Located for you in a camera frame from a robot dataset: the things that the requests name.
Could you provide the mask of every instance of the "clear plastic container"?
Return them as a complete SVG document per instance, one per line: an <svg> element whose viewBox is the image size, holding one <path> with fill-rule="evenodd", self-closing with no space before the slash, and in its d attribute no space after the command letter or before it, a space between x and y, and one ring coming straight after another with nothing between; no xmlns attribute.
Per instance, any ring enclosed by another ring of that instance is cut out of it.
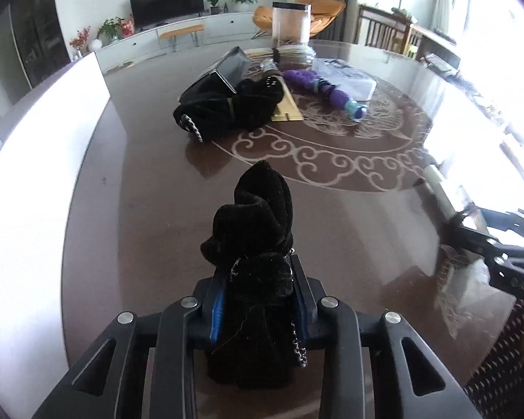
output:
<svg viewBox="0 0 524 419"><path fill-rule="evenodd" d="M312 68L324 79L349 94L357 102L371 100L374 89L377 87L375 80L344 60L316 58L313 61Z"/></svg>
<svg viewBox="0 0 524 419"><path fill-rule="evenodd" d="M275 1L272 7L271 38L274 47L308 44L311 35L311 5Z"/></svg>

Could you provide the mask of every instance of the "silver screw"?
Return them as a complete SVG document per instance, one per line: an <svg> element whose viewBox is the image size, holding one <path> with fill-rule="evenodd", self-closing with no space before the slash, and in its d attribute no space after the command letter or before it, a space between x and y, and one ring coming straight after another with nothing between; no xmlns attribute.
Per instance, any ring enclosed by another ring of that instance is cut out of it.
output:
<svg viewBox="0 0 524 419"><path fill-rule="evenodd" d="M384 318L386 319L386 321L392 324L400 323L400 321L402 320L401 316L395 312L386 312Z"/></svg>
<svg viewBox="0 0 524 419"><path fill-rule="evenodd" d="M192 309L198 305L198 299L194 298L194 296L187 296L186 298L183 298L180 305L185 309Z"/></svg>
<svg viewBox="0 0 524 419"><path fill-rule="evenodd" d="M134 320L134 315L132 314L132 312L122 312L118 318L117 318L117 321L120 323L120 324L128 324L128 323L132 323L132 321Z"/></svg>
<svg viewBox="0 0 524 419"><path fill-rule="evenodd" d="M334 307L337 307L338 302L337 299L332 296L324 296L320 300L320 304L328 309L333 309Z"/></svg>

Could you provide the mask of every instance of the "plant pot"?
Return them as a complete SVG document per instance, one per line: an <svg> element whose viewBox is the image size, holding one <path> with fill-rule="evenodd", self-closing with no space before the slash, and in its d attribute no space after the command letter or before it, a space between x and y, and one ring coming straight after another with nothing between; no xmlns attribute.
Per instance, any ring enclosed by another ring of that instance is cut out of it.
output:
<svg viewBox="0 0 524 419"><path fill-rule="evenodd" d="M89 43L89 50L91 50L92 52L100 50L101 47L103 47L103 43L100 39L94 39Z"/></svg>
<svg viewBox="0 0 524 419"><path fill-rule="evenodd" d="M254 11L254 3L235 3L235 11L238 13L248 13Z"/></svg>

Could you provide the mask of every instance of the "black tv screen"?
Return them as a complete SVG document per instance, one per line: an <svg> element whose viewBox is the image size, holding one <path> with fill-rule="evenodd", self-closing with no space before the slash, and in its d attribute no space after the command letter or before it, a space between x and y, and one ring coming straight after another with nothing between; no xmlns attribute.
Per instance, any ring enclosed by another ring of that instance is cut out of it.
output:
<svg viewBox="0 0 524 419"><path fill-rule="evenodd" d="M130 5L137 29L204 11L204 0L130 0Z"/></svg>

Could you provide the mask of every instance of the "purple toy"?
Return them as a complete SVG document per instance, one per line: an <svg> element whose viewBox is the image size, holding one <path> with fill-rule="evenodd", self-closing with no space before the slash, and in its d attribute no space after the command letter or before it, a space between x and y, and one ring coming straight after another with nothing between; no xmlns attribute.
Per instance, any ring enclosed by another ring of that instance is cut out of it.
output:
<svg viewBox="0 0 524 419"><path fill-rule="evenodd" d="M322 94L325 99L330 101L332 106L347 111L353 121L361 119L367 113L366 105L358 104L349 94L323 79L316 71L289 69L283 73L283 78L288 82L296 83L307 90L311 90L314 94Z"/></svg>

